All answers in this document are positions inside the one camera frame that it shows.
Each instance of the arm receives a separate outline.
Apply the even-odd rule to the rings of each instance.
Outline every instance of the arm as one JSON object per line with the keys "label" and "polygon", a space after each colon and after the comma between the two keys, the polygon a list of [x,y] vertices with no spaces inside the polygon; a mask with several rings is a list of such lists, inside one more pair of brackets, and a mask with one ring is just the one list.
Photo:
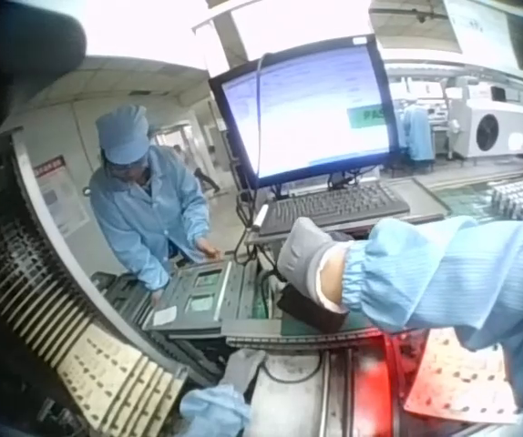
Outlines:
{"label": "arm", "polygon": [[91,207],[97,223],[118,261],[144,282],[149,290],[166,286],[169,274],[142,243],[137,231],[128,225],[100,189],[92,189],[91,193]]}
{"label": "arm", "polygon": [[523,319],[523,221],[381,220],[346,253],[343,302],[383,330],[455,326],[471,349],[492,344]]}
{"label": "arm", "polygon": [[197,239],[205,238],[209,234],[209,208],[207,200],[200,190],[197,179],[189,172],[180,160],[172,159],[175,174],[175,183],[179,191],[182,222],[187,240],[193,246]]}

